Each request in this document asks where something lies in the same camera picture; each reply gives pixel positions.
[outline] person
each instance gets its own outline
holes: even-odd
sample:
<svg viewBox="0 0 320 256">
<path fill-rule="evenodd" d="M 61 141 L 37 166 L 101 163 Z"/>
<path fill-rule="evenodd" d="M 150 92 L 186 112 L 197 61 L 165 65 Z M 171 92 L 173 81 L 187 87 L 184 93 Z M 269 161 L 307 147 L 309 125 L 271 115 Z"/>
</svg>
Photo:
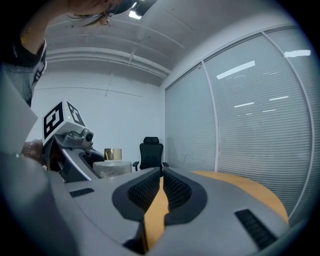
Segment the person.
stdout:
<svg viewBox="0 0 320 256">
<path fill-rule="evenodd" d="M 114 10 L 124 0 L 47 0 L 9 39 L 2 68 L 19 94 L 31 107 L 35 86 L 46 68 L 46 28 L 50 21 L 63 14 L 87 21 L 86 26 L 107 25 Z M 26 142 L 22 154 L 42 163 L 42 140 Z"/>
</svg>

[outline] hand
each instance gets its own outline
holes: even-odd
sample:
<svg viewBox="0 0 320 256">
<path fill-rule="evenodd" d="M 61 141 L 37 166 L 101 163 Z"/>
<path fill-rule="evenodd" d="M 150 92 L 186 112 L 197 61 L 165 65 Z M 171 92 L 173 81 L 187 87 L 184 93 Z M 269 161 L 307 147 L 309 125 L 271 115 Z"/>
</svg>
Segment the hand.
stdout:
<svg viewBox="0 0 320 256">
<path fill-rule="evenodd" d="M 22 154 L 28 158 L 36 160 L 42 165 L 41 154 L 42 154 L 42 140 L 37 139 L 34 141 L 26 142 L 23 145 Z"/>
<path fill-rule="evenodd" d="M 110 11 L 123 0 L 63 0 L 68 13 L 75 15 L 97 15 Z"/>
</svg>

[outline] gold container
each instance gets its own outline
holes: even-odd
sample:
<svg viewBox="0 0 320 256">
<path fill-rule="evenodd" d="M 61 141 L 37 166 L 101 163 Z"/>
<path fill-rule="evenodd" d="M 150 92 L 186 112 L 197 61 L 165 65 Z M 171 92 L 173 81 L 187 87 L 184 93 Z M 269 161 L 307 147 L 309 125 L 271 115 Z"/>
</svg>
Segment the gold container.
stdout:
<svg viewBox="0 0 320 256">
<path fill-rule="evenodd" d="M 105 148 L 104 160 L 113 160 L 113 161 L 122 160 L 121 148 Z"/>
</svg>

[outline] black mesh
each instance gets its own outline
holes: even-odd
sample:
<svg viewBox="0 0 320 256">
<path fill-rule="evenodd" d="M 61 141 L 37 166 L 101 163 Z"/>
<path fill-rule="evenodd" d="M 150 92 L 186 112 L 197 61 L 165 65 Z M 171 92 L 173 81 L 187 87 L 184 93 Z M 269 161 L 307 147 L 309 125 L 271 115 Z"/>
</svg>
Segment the black mesh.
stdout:
<svg viewBox="0 0 320 256">
<path fill-rule="evenodd" d="M 161 156 L 164 146 L 162 144 L 140 144 L 140 169 L 159 167 L 162 169 Z"/>
<path fill-rule="evenodd" d="M 83 195 L 86 195 L 86 194 L 89 194 L 92 192 L 94 192 L 94 190 L 92 188 L 88 187 L 88 188 L 84 188 L 84 189 L 80 189 L 80 190 L 71 191 L 70 195 L 73 198 L 76 198 L 76 197 L 80 197 L 80 196 L 83 196 Z"/>
<path fill-rule="evenodd" d="M 173 210 L 185 204 L 191 197 L 191 188 L 170 173 L 163 173 L 163 189 L 168 198 L 169 209 Z"/>
<path fill-rule="evenodd" d="M 158 137 L 145 137 L 143 140 L 145 144 L 159 144 Z"/>
<path fill-rule="evenodd" d="M 128 197 L 130 201 L 146 212 L 158 193 L 159 183 L 160 172 L 157 171 L 129 189 Z"/>
<path fill-rule="evenodd" d="M 276 241 L 276 237 L 249 209 L 240 210 L 234 214 L 261 250 Z"/>
</svg>

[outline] black vent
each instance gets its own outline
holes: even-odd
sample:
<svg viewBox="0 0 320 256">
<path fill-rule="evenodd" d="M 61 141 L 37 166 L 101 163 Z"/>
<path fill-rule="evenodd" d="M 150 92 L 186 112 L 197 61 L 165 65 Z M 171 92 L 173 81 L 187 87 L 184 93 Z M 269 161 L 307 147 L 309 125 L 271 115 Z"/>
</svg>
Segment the black vent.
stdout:
<svg viewBox="0 0 320 256">
<path fill-rule="evenodd" d="M 80 196 L 83 196 L 83 195 L 86 195 L 86 194 L 89 194 L 92 192 L 94 192 L 94 190 L 92 188 L 88 187 L 88 188 L 84 188 L 84 189 L 80 189 L 80 190 L 71 191 L 70 195 L 73 198 L 76 198 L 76 197 L 80 197 Z"/>
<path fill-rule="evenodd" d="M 277 240 L 249 209 L 237 211 L 235 215 L 261 250 Z"/>
<path fill-rule="evenodd" d="M 191 188 L 167 171 L 163 173 L 163 190 L 168 198 L 169 210 L 185 204 L 191 197 Z"/>
<path fill-rule="evenodd" d="M 157 171 L 128 191 L 128 197 L 136 206 L 145 212 L 153 202 L 159 190 L 160 172 Z"/>
</svg>

